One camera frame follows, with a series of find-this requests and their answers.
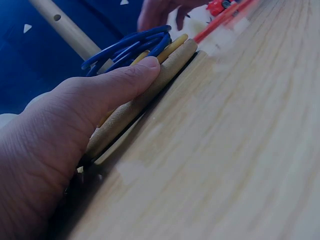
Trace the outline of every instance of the blue cable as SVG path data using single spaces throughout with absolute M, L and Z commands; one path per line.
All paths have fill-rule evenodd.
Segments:
M 150 50 L 148 56 L 157 57 L 171 43 L 168 33 L 170 30 L 171 26 L 164 25 L 143 32 L 131 33 L 84 61 L 81 68 L 85 70 L 93 65 L 87 73 L 87 77 L 91 77 L 97 75 L 98 70 L 108 59 L 112 59 L 114 64 L 106 72 L 127 66 L 133 61 L 133 58 L 145 50 Z

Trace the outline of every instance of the white triangle pattern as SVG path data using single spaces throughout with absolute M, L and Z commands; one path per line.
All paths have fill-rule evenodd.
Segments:
M 25 24 L 24 27 L 23 27 L 23 33 L 25 34 L 25 33 L 28 32 L 31 28 L 32 28 L 31 25 Z
M 121 0 L 120 5 L 126 5 L 129 4 L 128 0 Z

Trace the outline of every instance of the yellow wire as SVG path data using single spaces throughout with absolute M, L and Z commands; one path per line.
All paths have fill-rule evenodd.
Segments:
M 141 61 L 142 59 L 144 59 L 149 53 L 150 53 L 149 50 L 145 50 L 144 52 L 142 52 L 142 53 L 130 64 L 130 66 L 135 65 L 135 64 L 137 64 L 138 62 L 140 62 L 140 61 Z
M 176 40 L 174 40 L 172 43 L 170 43 L 158 56 L 158 61 L 160 64 L 162 64 L 168 57 L 170 54 L 172 54 L 178 47 L 180 47 L 182 44 L 184 44 L 184 42 L 188 39 L 188 35 L 187 34 L 182 34 L 180 37 L 178 37 Z M 144 52 L 142 52 L 131 64 L 135 65 L 138 62 L 140 62 L 142 59 L 144 59 L 148 54 L 150 53 L 149 50 L 146 50 Z M 105 121 L 110 117 L 110 115 L 114 112 L 115 110 L 109 111 L 105 117 L 103 119 L 101 119 L 101 121 L 98 124 L 98 128 L 100 128 Z
M 180 47 L 188 39 L 187 34 L 182 34 L 171 44 L 169 44 L 158 56 L 159 63 L 162 64 L 170 54 L 172 54 L 178 47 Z

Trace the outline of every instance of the person's hand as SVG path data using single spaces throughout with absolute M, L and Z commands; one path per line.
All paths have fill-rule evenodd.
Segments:
M 145 31 L 165 25 L 169 13 L 178 8 L 176 25 L 180 31 L 186 15 L 194 8 L 209 3 L 209 0 L 144 0 L 138 19 L 138 30 Z
M 155 80 L 147 57 L 95 77 L 73 77 L 32 104 L 0 131 L 0 233 L 33 239 L 46 228 L 96 125 Z

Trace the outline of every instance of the finger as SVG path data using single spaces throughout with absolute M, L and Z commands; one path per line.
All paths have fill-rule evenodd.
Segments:
M 193 7 L 189 7 L 189 6 L 180 6 L 178 8 L 178 12 L 176 14 L 176 26 L 177 29 L 180 31 L 182 30 L 183 26 L 184 26 L 184 20 L 186 15 L 192 10 L 194 9 Z
M 71 78 L 57 88 L 57 94 L 72 94 L 73 103 L 83 105 L 90 122 L 94 125 L 110 110 L 129 102 L 144 92 L 158 76 L 160 65 L 155 57 L 146 57 L 133 66 L 121 67 L 111 72 L 90 78 Z
M 161 18 L 160 18 L 160 22 L 159 22 L 159 26 L 162 25 L 166 25 L 168 22 L 168 17 L 169 14 L 175 10 L 177 7 L 179 7 L 178 4 L 176 4 L 175 2 L 170 2 L 168 7 L 162 12 Z
M 145 0 L 138 18 L 138 31 L 145 31 L 159 26 L 162 12 L 169 0 Z

